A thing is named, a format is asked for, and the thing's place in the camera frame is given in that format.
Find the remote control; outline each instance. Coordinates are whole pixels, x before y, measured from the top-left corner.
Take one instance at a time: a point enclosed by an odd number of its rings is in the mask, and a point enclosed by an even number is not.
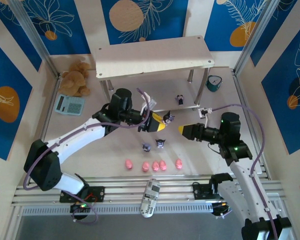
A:
[[[160,182],[156,179],[152,178],[146,184],[140,207],[140,212],[143,217],[150,218],[154,214],[159,190]]]

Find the teddy bear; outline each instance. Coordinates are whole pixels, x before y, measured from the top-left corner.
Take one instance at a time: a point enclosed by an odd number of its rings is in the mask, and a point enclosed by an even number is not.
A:
[[[69,71],[62,74],[62,81],[58,92],[67,96],[82,97],[90,94],[86,86],[86,78],[89,76],[90,64],[76,61],[69,67]]]

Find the purple cable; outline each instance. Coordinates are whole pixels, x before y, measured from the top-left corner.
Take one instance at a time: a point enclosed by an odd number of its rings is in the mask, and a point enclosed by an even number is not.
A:
[[[27,187],[27,181],[28,179],[30,178],[30,174],[32,173],[32,171],[34,170],[34,168],[36,167],[36,165],[38,164],[38,162],[49,152],[51,151],[52,149],[56,148],[58,145],[62,144],[64,141],[68,140],[69,138],[77,135],[78,133],[81,133],[83,131],[86,131],[87,129],[90,129],[90,128],[94,128],[94,127],[98,127],[98,126],[113,126],[113,127],[117,127],[117,128],[124,128],[124,129],[132,129],[132,128],[137,128],[139,126],[141,126],[142,124],[144,124],[149,116],[150,116],[150,106],[149,106],[149,102],[148,102],[148,99],[147,99],[147,96],[145,95],[145,93],[137,88],[136,89],[140,94],[142,94],[144,96],[144,99],[145,99],[145,102],[146,102],[146,106],[147,106],[147,110],[146,110],[146,116],[144,118],[144,120],[140,123],[138,123],[137,125],[119,125],[119,124],[115,124],[115,123],[111,123],[111,122],[98,122],[98,123],[94,123],[94,124],[90,124],[88,126],[86,126],[86,128],[82,127],[72,133],[70,133],[69,135],[65,136],[64,138],[60,139],[59,140],[59,143],[54,143],[51,147],[49,147],[47,150],[45,150],[35,161],[34,163],[31,165],[31,167],[29,168],[28,172],[26,173],[25,175],[25,178],[24,178],[24,181],[23,181],[23,188],[27,191],[29,190],[33,190],[33,189],[37,189],[39,186],[33,186],[33,187]],[[91,225],[91,224],[94,224],[97,220],[98,220],[98,215],[97,215],[97,211],[93,208],[93,206],[84,201],[83,199],[81,199],[80,197],[70,193],[70,192],[67,192],[65,191],[65,193],[69,194],[70,196],[72,196],[73,198],[81,201],[82,203],[85,203],[89,206],[89,208],[91,208],[91,210],[95,213],[95,220],[93,222],[82,222],[82,221],[77,221],[81,224],[86,224],[86,225]]]
[[[250,170],[250,175],[251,175],[251,179],[253,181],[253,184],[255,186],[255,189],[256,191],[258,192],[261,200],[262,200],[262,203],[264,205],[265,208],[268,208],[268,204],[267,204],[267,201],[264,197],[264,195],[262,194],[261,192],[261,189],[260,187],[258,186],[258,183],[255,179],[255,175],[254,175],[254,170],[255,170],[255,167],[256,167],[256,164],[257,162],[259,161],[263,151],[264,151],[264,148],[265,148],[265,143],[266,143],[266,137],[265,137],[265,130],[264,130],[264,127],[261,123],[261,120],[260,118],[258,117],[258,115],[253,111],[251,110],[250,108],[248,108],[247,106],[244,106],[244,105],[241,105],[241,104],[229,104],[229,105],[226,105],[226,106],[221,106],[221,107],[217,107],[217,108],[214,108],[212,109],[212,111],[217,111],[217,110],[220,110],[220,109],[225,109],[225,108],[228,108],[228,107],[232,107],[232,106],[236,106],[236,107],[241,107],[247,111],[249,111],[250,113],[252,113],[252,115],[255,117],[255,119],[257,120],[257,122],[259,123],[259,126],[260,126],[260,129],[261,129],[261,133],[262,133],[262,144],[261,144],[261,149],[260,149],[260,152],[259,154],[256,156],[256,159],[253,161],[253,164],[251,166],[251,170]],[[275,240],[278,240],[278,234],[277,234],[277,230],[276,230],[276,226],[275,226],[275,222],[272,218],[272,215],[271,215],[271,212],[270,211],[267,211],[267,215],[270,219],[270,223],[271,223],[271,227],[272,227],[272,231],[273,231],[273,235],[274,235],[274,239]]]

